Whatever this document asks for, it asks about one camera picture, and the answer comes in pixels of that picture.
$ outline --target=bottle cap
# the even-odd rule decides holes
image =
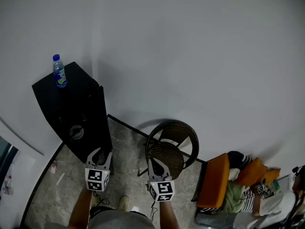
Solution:
[[[53,61],[58,61],[60,59],[59,54],[53,56]]]

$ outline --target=orange pillow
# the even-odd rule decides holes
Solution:
[[[272,183],[275,179],[277,179],[280,176],[281,169],[273,169],[273,170],[267,170],[265,173],[257,180],[257,183],[261,183],[262,180],[266,178],[265,185],[269,185]]]
[[[259,158],[248,164],[234,181],[244,186],[252,186],[265,173],[267,166],[264,166]]]

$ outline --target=wicker chair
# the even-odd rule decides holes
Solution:
[[[157,139],[154,136],[161,132],[160,137]],[[184,162],[183,153],[180,151],[179,146],[187,138],[190,138],[192,143],[192,153],[189,159]],[[165,142],[162,140],[174,141],[177,144]],[[146,161],[150,158],[156,158],[168,166],[171,176],[176,179],[183,169],[189,167],[197,158],[199,153],[199,142],[196,132],[186,123],[177,120],[166,121],[158,125],[151,132],[145,144]],[[140,177],[146,173],[148,169],[140,173]]]

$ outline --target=chair backrest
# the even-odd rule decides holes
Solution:
[[[192,143],[192,153],[189,159],[184,163],[184,169],[196,160],[199,153],[199,141],[196,132],[188,124],[178,120],[163,122],[153,129],[146,143],[146,153],[151,141],[155,141],[154,136],[160,131],[162,131],[162,133],[157,141],[161,141],[162,139],[172,140],[178,144],[177,147],[179,147],[187,137],[190,138]]]

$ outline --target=person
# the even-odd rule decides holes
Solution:
[[[295,215],[304,213],[305,167],[302,167],[293,185],[293,191],[277,193],[262,199],[259,185],[252,187],[255,194],[252,212],[217,212],[197,214],[196,223],[218,229],[263,229],[276,228],[276,224],[289,222]]]
[[[120,210],[105,206],[92,207],[90,202],[92,191],[84,187],[72,211],[69,229],[153,229],[150,219],[137,212],[128,212],[129,200],[124,196],[120,202]],[[160,202],[160,227],[161,229],[179,229],[176,216],[170,201]],[[67,228],[55,223],[49,223],[47,229]]]

